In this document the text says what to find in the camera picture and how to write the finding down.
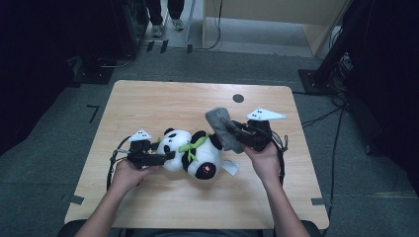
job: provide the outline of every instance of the white marker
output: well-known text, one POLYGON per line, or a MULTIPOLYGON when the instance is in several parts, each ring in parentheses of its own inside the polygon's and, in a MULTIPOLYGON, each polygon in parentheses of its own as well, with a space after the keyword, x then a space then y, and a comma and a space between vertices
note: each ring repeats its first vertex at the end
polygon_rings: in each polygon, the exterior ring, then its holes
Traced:
POLYGON ((285 119, 286 115, 268 111, 262 108, 258 108, 253 111, 251 114, 247 115, 247 118, 250 120, 273 120, 273 119, 285 119))

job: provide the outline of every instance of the hand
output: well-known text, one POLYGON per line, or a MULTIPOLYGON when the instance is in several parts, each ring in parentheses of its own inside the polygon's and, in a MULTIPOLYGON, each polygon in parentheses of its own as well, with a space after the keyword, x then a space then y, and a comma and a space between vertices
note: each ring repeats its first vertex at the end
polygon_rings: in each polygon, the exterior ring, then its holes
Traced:
POLYGON ((264 185, 268 182, 279 181, 280 161, 278 159, 278 150, 274 143, 270 142, 260 152, 246 145, 243 145, 243 149, 250 157, 250 160, 252 160, 253 168, 264 185))
POLYGON ((123 160, 117 164, 110 190, 118 189, 122 194, 126 194, 137 186, 145 176, 157 171, 159 168, 159 166, 150 166, 138 170, 131 162, 123 160))

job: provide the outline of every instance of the sneaker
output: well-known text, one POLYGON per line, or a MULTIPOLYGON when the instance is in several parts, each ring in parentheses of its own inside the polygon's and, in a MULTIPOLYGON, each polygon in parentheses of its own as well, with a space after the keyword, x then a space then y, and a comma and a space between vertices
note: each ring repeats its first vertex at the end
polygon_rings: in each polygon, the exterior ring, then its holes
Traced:
POLYGON ((175 30, 176 31, 182 31, 183 30, 183 22, 182 22, 182 20, 180 20, 180 19, 172 19, 172 23, 173 23, 173 26, 175 27, 175 30))
POLYGON ((161 25, 153 26, 151 28, 151 36, 153 38, 159 38, 159 37, 161 37, 161 35, 163 35, 163 32, 161 30, 162 30, 162 26, 161 25))

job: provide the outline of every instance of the stuffed panda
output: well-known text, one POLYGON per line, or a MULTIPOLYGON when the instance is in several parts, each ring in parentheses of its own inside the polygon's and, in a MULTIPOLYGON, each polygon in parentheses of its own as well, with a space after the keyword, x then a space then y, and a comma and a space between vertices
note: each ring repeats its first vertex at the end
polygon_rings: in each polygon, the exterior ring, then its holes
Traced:
POLYGON ((223 165, 221 149, 222 145, 216 134, 209 134, 203 130, 196 132, 189 144, 179 147, 179 150, 184 152, 184 170, 199 180, 213 178, 223 165))
POLYGON ((192 140, 192 135, 186 130, 175 130, 168 128, 164 132, 164 137, 159 141, 156 149, 156 154, 166 154, 170 151, 175 151, 175 158, 167 160, 163 168, 168 171, 182 170, 182 157, 185 152, 179 152, 179 147, 188 144, 192 140))

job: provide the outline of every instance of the green ribbon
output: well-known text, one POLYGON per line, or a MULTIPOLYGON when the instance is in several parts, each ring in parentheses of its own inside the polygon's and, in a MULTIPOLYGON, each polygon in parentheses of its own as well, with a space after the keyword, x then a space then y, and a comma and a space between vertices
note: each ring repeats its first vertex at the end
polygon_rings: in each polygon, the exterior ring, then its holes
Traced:
POLYGON ((188 144, 180 146, 179 152, 188 151, 188 161, 198 161, 197 157, 192 153, 192 149, 197 149, 198 147, 202 146, 209 136, 210 134, 206 133, 206 136, 200 137, 195 143, 188 142, 188 144))

